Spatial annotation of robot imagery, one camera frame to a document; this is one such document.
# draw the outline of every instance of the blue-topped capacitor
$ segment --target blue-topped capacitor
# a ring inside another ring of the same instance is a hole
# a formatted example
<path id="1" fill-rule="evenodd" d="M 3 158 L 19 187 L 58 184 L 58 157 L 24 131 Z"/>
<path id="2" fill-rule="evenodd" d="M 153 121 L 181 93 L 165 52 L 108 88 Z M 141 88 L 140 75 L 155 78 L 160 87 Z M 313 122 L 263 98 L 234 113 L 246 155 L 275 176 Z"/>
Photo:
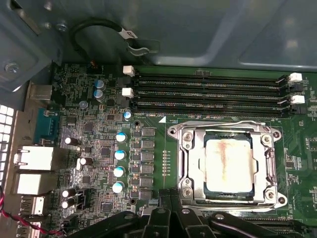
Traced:
<path id="1" fill-rule="evenodd" d="M 104 102 L 106 98 L 105 94 L 100 89 L 97 89 L 94 92 L 94 97 L 98 102 L 101 102 L 101 103 Z"/>
<path id="2" fill-rule="evenodd" d="M 116 136 L 115 139 L 119 142 L 119 143 L 124 143 L 127 141 L 128 136 L 123 133 L 123 132 L 119 132 Z"/>
<path id="3" fill-rule="evenodd" d="M 117 150 L 115 153 L 114 153 L 114 157 L 117 159 L 117 160 L 123 160 L 125 159 L 125 157 L 127 156 L 126 152 L 124 150 Z"/>
<path id="4" fill-rule="evenodd" d="M 124 176 L 125 174 L 125 169 L 122 166 L 118 166 L 113 170 L 113 175 L 117 178 Z"/>
<path id="5" fill-rule="evenodd" d="M 130 112 L 130 111 L 124 112 L 124 113 L 123 113 L 123 118 L 124 118 L 124 120 L 126 120 L 126 121 L 131 120 L 131 118 L 132 118 L 131 112 Z"/>
<path id="6" fill-rule="evenodd" d="M 112 186 L 112 191 L 114 193 L 120 193 L 122 192 L 124 189 L 124 183 L 121 181 L 116 182 L 113 186 Z"/>
<path id="7" fill-rule="evenodd" d="M 95 81 L 95 87 L 97 89 L 100 89 L 101 91 L 104 91 L 106 89 L 106 85 L 102 80 L 96 80 Z"/>

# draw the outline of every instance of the black cable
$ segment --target black cable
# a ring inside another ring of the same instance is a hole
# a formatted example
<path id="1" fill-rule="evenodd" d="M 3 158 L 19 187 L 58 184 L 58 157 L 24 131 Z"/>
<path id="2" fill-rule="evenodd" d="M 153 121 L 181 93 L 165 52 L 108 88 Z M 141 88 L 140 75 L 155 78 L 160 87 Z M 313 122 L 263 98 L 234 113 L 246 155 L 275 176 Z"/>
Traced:
<path id="1" fill-rule="evenodd" d="M 84 48 L 82 48 L 76 40 L 76 34 L 87 28 L 90 26 L 104 26 L 110 29 L 115 30 L 116 32 L 121 32 L 123 30 L 123 28 L 110 21 L 110 20 L 106 20 L 106 19 L 98 19 L 98 18 L 93 18 L 93 19 L 89 19 L 89 20 L 84 20 L 80 23 L 78 23 L 77 25 L 73 26 L 70 30 L 69 30 L 69 38 L 70 38 L 70 43 L 73 46 L 74 51 L 76 51 L 81 57 L 83 57 L 85 59 L 85 61 L 87 62 L 91 62 L 91 58 L 88 56 L 87 52 L 84 50 Z M 138 46 L 138 43 L 136 42 L 135 39 L 130 38 L 130 39 L 126 39 L 126 42 L 129 44 L 129 46 L 131 47 L 136 47 Z"/>

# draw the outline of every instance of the black capacitor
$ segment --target black capacitor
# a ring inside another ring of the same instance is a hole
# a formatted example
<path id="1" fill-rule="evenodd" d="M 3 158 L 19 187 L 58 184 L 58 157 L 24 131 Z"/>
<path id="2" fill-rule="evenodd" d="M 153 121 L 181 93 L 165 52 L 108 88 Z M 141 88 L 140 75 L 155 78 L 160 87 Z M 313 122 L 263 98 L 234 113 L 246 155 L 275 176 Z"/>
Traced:
<path id="1" fill-rule="evenodd" d="M 91 165 L 93 163 L 93 158 L 91 157 L 85 157 L 80 159 L 81 165 Z"/>
<path id="2" fill-rule="evenodd" d="M 70 197 L 61 203 L 61 207 L 63 209 L 66 209 L 66 208 L 69 208 L 70 206 L 73 206 L 75 204 L 76 204 L 76 199 L 74 197 Z"/>
<path id="3" fill-rule="evenodd" d="M 66 189 L 62 192 L 61 196 L 62 197 L 71 197 L 71 196 L 74 196 L 76 194 L 76 189 L 74 188 L 69 188 L 69 189 Z"/>
<path id="4" fill-rule="evenodd" d="M 73 137 L 67 137 L 65 138 L 65 144 L 66 145 L 74 145 L 77 146 L 80 144 L 79 140 Z"/>

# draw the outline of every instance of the integrated circuit chip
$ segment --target integrated circuit chip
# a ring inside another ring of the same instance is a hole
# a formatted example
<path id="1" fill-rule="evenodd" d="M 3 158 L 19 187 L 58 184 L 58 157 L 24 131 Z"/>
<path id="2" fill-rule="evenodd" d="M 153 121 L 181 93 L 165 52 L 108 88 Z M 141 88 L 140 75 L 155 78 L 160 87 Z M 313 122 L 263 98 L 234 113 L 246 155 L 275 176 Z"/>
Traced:
<path id="1" fill-rule="evenodd" d="M 140 131 L 133 132 L 133 137 L 141 137 L 142 133 Z"/>
<path id="2" fill-rule="evenodd" d="M 153 152 L 142 152 L 141 153 L 141 161 L 143 161 L 143 162 L 154 161 L 154 153 Z"/>
<path id="3" fill-rule="evenodd" d="M 139 199 L 140 200 L 151 200 L 152 199 L 152 190 L 140 189 Z"/>
<path id="4" fill-rule="evenodd" d="M 86 132 L 91 132 L 91 131 L 93 131 L 94 130 L 94 124 L 92 124 L 92 123 L 86 123 L 85 125 L 84 125 L 84 131 L 86 131 Z"/>
<path id="5" fill-rule="evenodd" d="M 68 78 L 68 84 L 75 84 L 77 81 L 77 77 L 69 77 Z"/>
<path id="6" fill-rule="evenodd" d="M 155 128 L 153 127 L 144 127 L 142 129 L 143 137 L 154 137 L 155 136 Z"/>
<path id="7" fill-rule="evenodd" d="M 123 120 L 122 113 L 114 115 L 114 120 L 115 121 L 122 121 Z"/>
<path id="8" fill-rule="evenodd" d="M 86 147 L 84 150 L 86 153 L 90 153 L 91 152 L 91 147 Z"/>
<path id="9" fill-rule="evenodd" d="M 140 178 L 140 187 L 152 187 L 153 186 L 153 177 L 142 176 Z"/>
<path id="10" fill-rule="evenodd" d="M 131 192 L 130 192 L 130 197 L 138 198 L 138 197 L 139 197 L 139 192 L 131 191 Z"/>
<path id="11" fill-rule="evenodd" d="M 131 167 L 131 172 L 133 172 L 133 173 L 139 173 L 139 172 L 140 172 L 140 166 L 133 165 L 133 166 Z"/>
<path id="12" fill-rule="evenodd" d="M 101 211 L 104 213 L 111 212 L 113 209 L 113 203 L 112 202 L 105 202 L 101 204 Z"/>
<path id="13" fill-rule="evenodd" d="M 114 120 L 114 115 L 107 115 L 107 120 Z"/>
<path id="14" fill-rule="evenodd" d="M 131 179 L 131 185 L 139 185 L 140 180 L 139 179 Z"/>
<path id="15" fill-rule="evenodd" d="M 108 87 L 109 87 L 109 88 L 113 88 L 113 87 L 115 87 L 115 85 L 116 85 L 116 81 L 115 81 L 115 80 L 110 80 L 110 81 L 108 82 Z"/>
<path id="16" fill-rule="evenodd" d="M 108 99 L 107 100 L 107 107 L 113 107 L 114 106 L 114 99 Z"/>
<path id="17" fill-rule="evenodd" d="M 83 176 L 82 183 L 90 184 L 90 176 Z"/>
<path id="18" fill-rule="evenodd" d="M 110 156 L 111 150 L 110 150 L 110 148 L 104 147 L 104 148 L 101 148 L 100 153 L 102 156 Z"/>
<path id="19" fill-rule="evenodd" d="M 77 118 L 67 117 L 67 125 L 68 126 L 75 126 L 76 122 L 77 122 Z"/>
<path id="20" fill-rule="evenodd" d="M 141 165 L 142 174 L 153 174 L 154 165 Z"/>
<path id="21" fill-rule="evenodd" d="M 142 149 L 154 149 L 154 141 L 142 140 Z"/>
<path id="22" fill-rule="evenodd" d="M 141 143 L 138 142 L 133 142 L 133 149 L 141 149 Z"/>
<path id="23" fill-rule="evenodd" d="M 138 154 L 138 155 L 133 154 L 131 159 L 134 160 L 134 161 L 140 161 L 141 155 L 140 154 Z"/>

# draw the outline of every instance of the ram slot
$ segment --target ram slot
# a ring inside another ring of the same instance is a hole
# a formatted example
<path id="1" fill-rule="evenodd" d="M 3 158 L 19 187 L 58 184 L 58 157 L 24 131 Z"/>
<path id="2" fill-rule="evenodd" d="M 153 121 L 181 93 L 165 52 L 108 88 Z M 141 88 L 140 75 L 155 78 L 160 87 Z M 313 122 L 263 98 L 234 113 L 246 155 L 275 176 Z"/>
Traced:
<path id="1" fill-rule="evenodd" d="M 153 92 L 165 91 L 165 92 L 192 92 L 192 93 L 221 93 L 228 95 L 236 94 L 249 94 L 257 96 L 279 96 L 279 90 L 277 88 L 270 87 L 241 87 L 241 86 L 231 86 L 231 85 L 168 85 L 168 84 L 155 84 L 155 85 L 142 85 L 138 87 L 138 91 L 148 91 Z"/>
<path id="2" fill-rule="evenodd" d="M 281 117 L 282 111 L 265 108 L 230 108 L 215 105 L 212 107 L 188 107 L 188 106 L 171 106 L 168 104 L 139 104 L 132 108 L 132 112 L 152 112 L 165 114 L 187 114 L 187 115 L 221 115 L 221 116 L 244 116 L 244 117 Z"/>
<path id="3" fill-rule="evenodd" d="M 154 103 L 183 103 L 183 104 L 223 104 L 223 105 L 239 105 L 242 106 L 266 106 L 266 107 L 285 107 L 288 104 L 286 99 L 282 100 L 284 103 L 280 103 L 279 98 L 263 98 L 263 97 L 212 97 L 203 95 L 199 97 L 198 95 L 193 96 L 171 96 L 163 95 L 161 97 L 154 97 L 148 95 L 139 95 L 138 102 L 154 102 Z"/>
<path id="4" fill-rule="evenodd" d="M 171 75 L 171 74 L 142 74 L 139 80 L 143 82 L 164 80 L 170 82 L 193 82 L 193 83 L 227 83 L 241 84 L 249 86 L 272 86 L 281 87 L 285 85 L 286 80 L 269 79 L 269 78 L 247 78 L 247 77 L 221 77 L 221 76 L 188 76 L 188 75 Z"/>

